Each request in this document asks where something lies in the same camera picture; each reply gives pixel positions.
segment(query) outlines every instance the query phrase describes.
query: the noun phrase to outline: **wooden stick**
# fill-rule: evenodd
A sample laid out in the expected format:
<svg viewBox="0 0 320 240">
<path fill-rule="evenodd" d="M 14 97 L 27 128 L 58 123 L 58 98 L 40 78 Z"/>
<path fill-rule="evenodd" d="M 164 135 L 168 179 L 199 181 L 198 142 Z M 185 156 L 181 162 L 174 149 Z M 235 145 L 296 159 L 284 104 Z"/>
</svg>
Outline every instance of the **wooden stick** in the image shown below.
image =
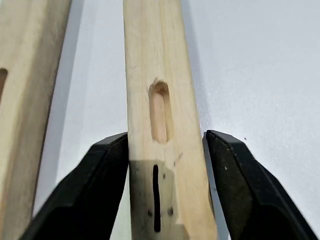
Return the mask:
<svg viewBox="0 0 320 240">
<path fill-rule="evenodd" d="M 179 0 L 124 0 L 132 239 L 215 240 Z"/>
<path fill-rule="evenodd" d="M 0 239 L 19 238 L 32 217 L 48 110 L 70 0 L 0 5 Z"/>
</svg>

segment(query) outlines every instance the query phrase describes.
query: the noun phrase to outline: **white backdrop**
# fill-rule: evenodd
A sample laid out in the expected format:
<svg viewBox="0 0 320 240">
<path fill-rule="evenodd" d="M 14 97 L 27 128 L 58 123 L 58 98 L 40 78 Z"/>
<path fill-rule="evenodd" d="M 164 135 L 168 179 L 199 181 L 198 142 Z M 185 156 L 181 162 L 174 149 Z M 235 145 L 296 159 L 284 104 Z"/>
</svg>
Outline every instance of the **white backdrop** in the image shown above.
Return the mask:
<svg viewBox="0 0 320 240">
<path fill-rule="evenodd" d="M 244 141 L 320 236 L 320 1 L 181 4 L 201 131 Z M 35 212 L 93 143 L 126 130 L 123 2 L 74 0 Z M 114 240 L 130 236 L 126 189 Z"/>
</svg>

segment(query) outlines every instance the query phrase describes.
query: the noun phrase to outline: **oval hole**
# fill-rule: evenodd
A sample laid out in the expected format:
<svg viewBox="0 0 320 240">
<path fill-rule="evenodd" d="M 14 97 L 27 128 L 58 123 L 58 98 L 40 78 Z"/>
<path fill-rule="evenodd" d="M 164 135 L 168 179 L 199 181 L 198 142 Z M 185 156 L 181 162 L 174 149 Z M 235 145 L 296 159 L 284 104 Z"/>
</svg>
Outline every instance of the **oval hole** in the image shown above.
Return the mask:
<svg viewBox="0 0 320 240">
<path fill-rule="evenodd" d="M 165 144 L 174 135 L 169 87 L 164 81 L 155 81 L 149 88 L 152 138 Z"/>
</svg>

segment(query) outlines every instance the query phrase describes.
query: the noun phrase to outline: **pine wood piece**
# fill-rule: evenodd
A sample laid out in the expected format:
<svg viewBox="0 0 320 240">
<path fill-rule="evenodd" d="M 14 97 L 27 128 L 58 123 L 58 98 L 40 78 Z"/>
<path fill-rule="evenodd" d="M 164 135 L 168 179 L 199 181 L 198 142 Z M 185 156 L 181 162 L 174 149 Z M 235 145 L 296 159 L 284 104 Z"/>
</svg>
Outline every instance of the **pine wood piece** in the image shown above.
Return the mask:
<svg viewBox="0 0 320 240">
<path fill-rule="evenodd" d="M 124 0 L 124 39 L 132 239 L 215 240 L 180 1 Z"/>
<path fill-rule="evenodd" d="M 32 217 L 70 3 L 2 0 L 0 4 L 1 240 L 19 238 Z"/>
</svg>

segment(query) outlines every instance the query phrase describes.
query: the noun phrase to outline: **routed slot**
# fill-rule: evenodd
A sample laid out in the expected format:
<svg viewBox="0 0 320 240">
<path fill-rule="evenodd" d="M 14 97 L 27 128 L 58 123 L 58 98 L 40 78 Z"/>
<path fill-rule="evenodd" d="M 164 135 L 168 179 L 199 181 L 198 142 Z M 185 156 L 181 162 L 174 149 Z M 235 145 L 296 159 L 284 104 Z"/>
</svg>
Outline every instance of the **routed slot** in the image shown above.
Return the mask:
<svg viewBox="0 0 320 240">
<path fill-rule="evenodd" d="M 159 233 L 161 230 L 161 219 L 160 219 L 160 193 L 159 193 L 159 168 L 158 165 L 153 166 L 153 199 L 154 199 L 154 231 Z"/>
<path fill-rule="evenodd" d="M 0 102 L 1 102 L 1 96 L 4 90 L 7 76 L 8 76 L 8 70 L 5 68 L 0 68 Z"/>
<path fill-rule="evenodd" d="M 168 85 L 157 79 L 149 89 L 152 138 L 161 144 L 173 138 L 173 120 Z"/>
</svg>

